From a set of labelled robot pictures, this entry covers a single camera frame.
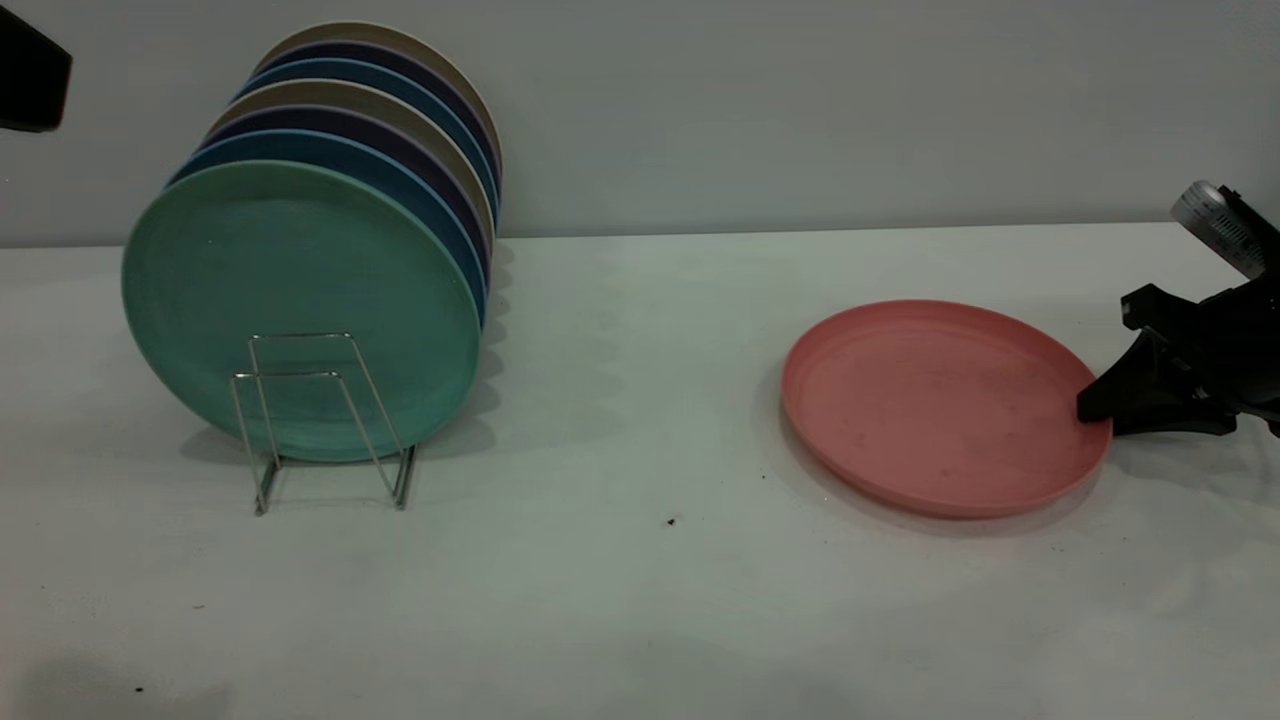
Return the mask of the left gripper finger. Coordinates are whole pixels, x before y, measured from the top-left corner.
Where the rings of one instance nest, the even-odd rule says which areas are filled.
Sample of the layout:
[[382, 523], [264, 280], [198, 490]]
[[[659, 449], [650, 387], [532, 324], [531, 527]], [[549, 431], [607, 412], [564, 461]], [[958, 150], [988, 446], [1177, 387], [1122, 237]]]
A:
[[61, 126], [73, 56], [59, 44], [1, 8], [1, 127], [23, 133]]

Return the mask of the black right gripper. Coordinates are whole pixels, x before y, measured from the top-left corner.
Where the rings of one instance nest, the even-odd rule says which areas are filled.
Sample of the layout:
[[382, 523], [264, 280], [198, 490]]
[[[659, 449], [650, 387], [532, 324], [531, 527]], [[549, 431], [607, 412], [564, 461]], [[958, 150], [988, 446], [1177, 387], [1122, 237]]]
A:
[[[1116, 437], [1226, 436], [1236, 429], [1236, 416], [1245, 414], [1265, 420], [1279, 436], [1277, 295], [1276, 270], [1197, 304], [1156, 284], [1126, 293], [1123, 324], [1144, 333], [1078, 393], [1076, 419], [1108, 421]], [[1189, 333], [1192, 368], [1161, 340]]]

